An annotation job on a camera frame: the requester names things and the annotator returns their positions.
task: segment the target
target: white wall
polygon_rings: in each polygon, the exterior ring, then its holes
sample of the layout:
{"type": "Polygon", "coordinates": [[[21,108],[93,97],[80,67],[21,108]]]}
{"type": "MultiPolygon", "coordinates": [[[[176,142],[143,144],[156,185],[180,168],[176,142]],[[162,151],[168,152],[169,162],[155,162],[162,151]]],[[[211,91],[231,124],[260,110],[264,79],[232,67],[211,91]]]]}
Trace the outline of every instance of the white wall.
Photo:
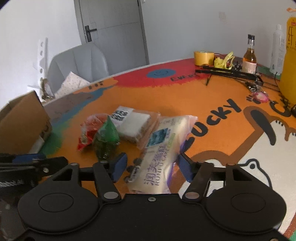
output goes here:
{"type": "Polygon", "coordinates": [[[37,85],[37,45],[48,38],[48,65],[81,44],[73,0],[10,0],[0,10],[0,108],[37,85]]]}
{"type": "Polygon", "coordinates": [[[286,29],[288,7],[296,4],[292,0],[146,0],[142,11],[150,63],[193,57],[197,50],[234,51],[242,57],[248,34],[253,34],[257,61],[269,66],[272,34],[276,24],[286,29]]]}

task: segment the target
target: door handle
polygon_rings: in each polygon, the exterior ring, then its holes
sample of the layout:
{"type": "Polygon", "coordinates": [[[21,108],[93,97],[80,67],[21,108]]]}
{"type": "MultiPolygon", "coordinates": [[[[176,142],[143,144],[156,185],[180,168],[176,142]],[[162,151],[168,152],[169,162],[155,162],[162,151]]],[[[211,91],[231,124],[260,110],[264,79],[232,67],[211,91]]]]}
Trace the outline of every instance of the door handle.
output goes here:
{"type": "Polygon", "coordinates": [[[89,26],[88,25],[86,25],[84,27],[85,27],[85,34],[86,34],[87,41],[88,42],[91,42],[91,32],[97,31],[97,29],[96,28],[89,29],[89,26]]]}

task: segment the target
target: green snack wrapper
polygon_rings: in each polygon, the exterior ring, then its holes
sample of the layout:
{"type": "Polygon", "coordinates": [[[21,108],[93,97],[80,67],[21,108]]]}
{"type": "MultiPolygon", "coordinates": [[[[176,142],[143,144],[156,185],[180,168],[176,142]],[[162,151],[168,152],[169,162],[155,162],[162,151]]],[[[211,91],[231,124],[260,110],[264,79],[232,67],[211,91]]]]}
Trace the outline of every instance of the green snack wrapper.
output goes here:
{"type": "Polygon", "coordinates": [[[93,146],[99,161],[109,160],[115,154],[120,139],[116,127],[107,117],[107,121],[94,136],[93,146]]]}

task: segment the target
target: bottle cap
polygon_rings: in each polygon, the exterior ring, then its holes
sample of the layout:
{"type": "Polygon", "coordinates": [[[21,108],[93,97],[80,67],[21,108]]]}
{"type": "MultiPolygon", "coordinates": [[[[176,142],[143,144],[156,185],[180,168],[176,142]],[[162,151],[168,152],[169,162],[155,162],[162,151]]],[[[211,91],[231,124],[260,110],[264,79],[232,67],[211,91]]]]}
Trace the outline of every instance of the bottle cap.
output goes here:
{"type": "Polygon", "coordinates": [[[276,30],[281,30],[281,25],[280,24],[276,25],[276,30]]]}
{"type": "Polygon", "coordinates": [[[255,40],[255,36],[251,35],[251,34],[248,34],[248,39],[255,40]]]}

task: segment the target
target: painted table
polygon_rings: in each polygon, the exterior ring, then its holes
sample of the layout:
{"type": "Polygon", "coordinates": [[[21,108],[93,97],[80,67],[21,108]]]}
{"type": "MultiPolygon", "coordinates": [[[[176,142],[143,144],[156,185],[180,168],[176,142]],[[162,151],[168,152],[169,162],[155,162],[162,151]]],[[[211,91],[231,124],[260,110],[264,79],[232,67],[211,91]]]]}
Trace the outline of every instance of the painted table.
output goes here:
{"type": "MultiPolygon", "coordinates": [[[[263,88],[271,101],[260,103],[243,84],[225,77],[212,76],[206,86],[208,75],[196,75],[195,69],[193,59],[148,66],[92,83],[47,104],[53,132],[42,152],[50,157],[65,156],[81,167],[92,166],[97,162],[92,149],[76,151],[80,124],[95,113],[111,114],[120,105],[163,116],[196,115],[198,121],[189,135],[195,140],[186,154],[194,161],[210,161],[216,166],[238,163],[273,188],[287,204],[280,232],[296,240],[296,118],[289,111],[288,100],[278,91],[263,88]]],[[[127,153],[129,165],[140,155],[135,145],[125,141],[119,152],[127,153]]],[[[122,195],[129,192],[125,176],[127,172],[116,183],[122,195]]],[[[211,183],[211,189],[219,185],[211,183]]],[[[186,186],[175,166],[171,192],[182,192],[186,186]]],[[[90,182],[83,187],[96,193],[90,182]]]]}

